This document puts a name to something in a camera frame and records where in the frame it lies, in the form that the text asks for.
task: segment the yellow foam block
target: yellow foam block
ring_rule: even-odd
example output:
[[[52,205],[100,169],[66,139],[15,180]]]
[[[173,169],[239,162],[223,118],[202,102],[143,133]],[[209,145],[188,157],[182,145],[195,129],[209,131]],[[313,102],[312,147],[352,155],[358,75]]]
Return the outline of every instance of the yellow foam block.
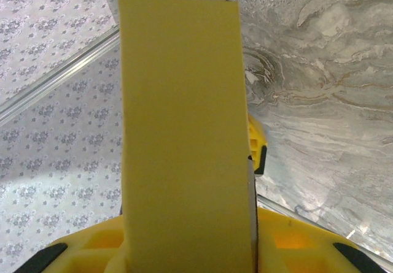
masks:
[[[119,6],[130,272],[252,272],[238,3]]]

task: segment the marble wall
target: marble wall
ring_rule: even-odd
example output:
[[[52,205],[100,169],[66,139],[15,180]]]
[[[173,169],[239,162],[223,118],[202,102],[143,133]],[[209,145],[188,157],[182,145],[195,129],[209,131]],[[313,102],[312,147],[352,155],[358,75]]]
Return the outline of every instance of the marble wall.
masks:
[[[393,0],[239,0],[260,194],[393,260]]]

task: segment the gray veined marble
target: gray veined marble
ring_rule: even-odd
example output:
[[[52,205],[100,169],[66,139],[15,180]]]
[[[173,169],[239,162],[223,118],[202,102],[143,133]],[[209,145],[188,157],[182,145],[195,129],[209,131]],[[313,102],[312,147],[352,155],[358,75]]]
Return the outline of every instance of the gray veined marble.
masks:
[[[393,260],[393,0],[239,0],[262,195]]]

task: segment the white floral pattern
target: white floral pattern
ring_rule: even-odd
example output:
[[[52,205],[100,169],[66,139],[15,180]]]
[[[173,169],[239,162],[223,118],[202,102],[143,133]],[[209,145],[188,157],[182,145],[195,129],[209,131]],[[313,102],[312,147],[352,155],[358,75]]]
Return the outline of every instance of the white floral pattern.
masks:
[[[106,0],[0,0],[0,104],[114,25]]]
[[[0,129],[0,272],[119,214],[119,48]]]

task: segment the floral wallpaper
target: floral wallpaper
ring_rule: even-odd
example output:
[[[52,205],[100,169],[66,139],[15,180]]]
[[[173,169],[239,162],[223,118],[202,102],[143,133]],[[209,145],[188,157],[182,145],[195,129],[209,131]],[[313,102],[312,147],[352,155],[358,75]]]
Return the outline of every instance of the floral wallpaper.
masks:
[[[119,214],[119,48],[0,129],[0,272]]]
[[[0,104],[114,25],[107,0],[0,0]]]

